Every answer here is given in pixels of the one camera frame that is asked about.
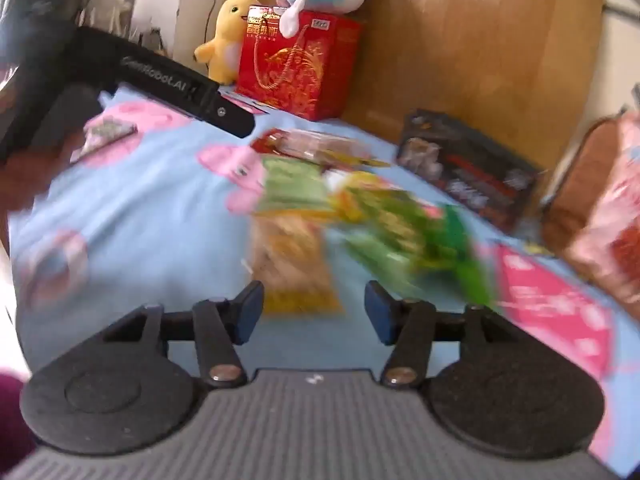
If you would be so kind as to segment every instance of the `purple fabric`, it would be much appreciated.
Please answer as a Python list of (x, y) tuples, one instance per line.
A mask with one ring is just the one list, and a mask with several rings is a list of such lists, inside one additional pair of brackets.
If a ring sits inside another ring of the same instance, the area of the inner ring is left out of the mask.
[(31, 431), (20, 414), (22, 381), (0, 374), (0, 474), (17, 465), (33, 449)]

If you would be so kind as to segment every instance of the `bed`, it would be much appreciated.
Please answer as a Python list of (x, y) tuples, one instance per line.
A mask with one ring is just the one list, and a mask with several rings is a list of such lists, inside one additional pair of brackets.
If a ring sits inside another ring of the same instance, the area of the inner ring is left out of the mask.
[[(255, 136), (273, 127), (312, 127), (366, 140), (374, 156), (393, 159), (393, 145), (340, 121), (311, 125), (241, 96), (230, 98), (255, 114), (250, 138), (235, 138), (120, 89), (105, 98), (103, 116), (135, 122), (138, 133), (65, 171), (32, 210), (10, 218), (16, 325), (32, 371), (140, 305), (181, 311), (207, 298), (231, 298), (246, 285), (242, 260), (248, 251), (249, 220), (229, 200), (244, 181), (221, 170), (212, 154), (225, 150), (245, 164), (247, 145)], [(421, 199), (449, 202), (397, 166), (376, 171)], [(519, 254), (517, 240), (471, 213), (465, 221), (489, 266), (496, 247)], [(269, 367), (380, 372), (390, 349), (379, 343), (363, 309), (364, 286), (372, 276), (342, 250), (339, 232), (330, 230), (327, 239), (345, 314), (263, 317), (251, 341), (238, 348), (249, 374)], [(575, 281), (558, 261), (539, 263)], [(439, 309), (462, 310), (463, 298), (442, 280), (434, 278), (427, 290), (424, 298)], [(603, 305), (610, 319), (610, 365), (598, 377), (607, 397), (607, 416), (592, 451), (626, 476), (640, 458), (640, 332), (607, 296), (585, 285), (581, 291)], [(544, 330), (535, 335), (546, 337)], [(198, 373), (192, 344), (172, 343), (169, 355), (191, 374)], [(429, 374), (457, 357), (456, 344), (436, 345)]]

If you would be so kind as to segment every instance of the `yellow plush toy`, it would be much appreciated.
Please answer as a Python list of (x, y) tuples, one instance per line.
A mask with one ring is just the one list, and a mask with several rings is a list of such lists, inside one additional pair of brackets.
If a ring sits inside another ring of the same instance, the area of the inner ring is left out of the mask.
[(222, 4), (215, 37), (194, 53), (198, 63), (209, 63), (209, 78), (221, 85), (230, 85), (238, 78), (242, 38), (252, 5), (259, 5), (258, 0), (227, 0)]

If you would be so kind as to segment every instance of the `snack bag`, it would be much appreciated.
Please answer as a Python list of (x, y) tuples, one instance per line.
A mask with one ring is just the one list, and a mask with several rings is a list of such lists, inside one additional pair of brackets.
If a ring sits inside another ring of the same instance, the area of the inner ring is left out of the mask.
[(274, 128), (254, 140), (258, 153), (291, 156), (320, 166), (352, 170), (358, 166), (384, 167), (389, 164), (371, 158), (364, 142), (308, 130), (285, 131)]
[(137, 132), (138, 128), (133, 123), (127, 123), (112, 117), (105, 117), (99, 124), (94, 124), (86, 128), (84, 146), (71, 154), (69, 162), (75, 164), (82, 158)]
[(319, 166), (276, 155), (264, 155), (262, 163), (266, 179), (256, 214), (295, 214), (318, 221), (335, 216)]
[(607, 189), (565, 257), (640, 319), (640, 117), (620, 120)]
[(251, 248), (252, 280), (264, 284), (265, 314), (342, 312), (318, 224), (300, 216), (253, 218)]
[(456, 253), (454, 273), (469, 304), (494, 307), (486, 269), (476, 254), (462, 218), (451, 205), (444, 206), (446, 246)]
[(350, 256), (366, 267), (387, 290), (403, 298), (420, 296), (419, 272), (411, 257), (393, 250), (367, 230), (347, 235), (344, 245)]
[(391, 189), (388, 181), (367, 171), (329, 170), (324, 179), (336, 216), (349, 224), (359, 224), (365, 219), (353, 194), (354, 189)]
[(394, 252), (411, 258), (415, 267), (450, 269), (455, 251), (444, 243), (444, 223), (430, 218), (401, 189), (353, 189), (367, 222)]

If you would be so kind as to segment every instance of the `wooden cabinet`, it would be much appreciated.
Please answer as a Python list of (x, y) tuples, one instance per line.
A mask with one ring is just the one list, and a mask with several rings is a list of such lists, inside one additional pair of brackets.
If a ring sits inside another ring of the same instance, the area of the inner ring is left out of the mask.
[(444, 111), (551, 169), (589, 90), (603, 0), (367, 0), (343, 119), (397, 142)]

